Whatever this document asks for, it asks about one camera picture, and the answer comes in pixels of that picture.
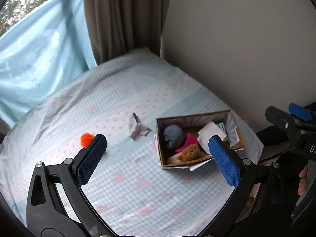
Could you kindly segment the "person's right hand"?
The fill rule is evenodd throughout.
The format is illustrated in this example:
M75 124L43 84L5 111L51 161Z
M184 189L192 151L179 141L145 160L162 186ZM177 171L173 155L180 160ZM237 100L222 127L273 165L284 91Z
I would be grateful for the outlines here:
M308 165L306 165L299 174L299 178L300 178L299 186L298 186L299 196L303 196L305 193L307 174L308 174Z

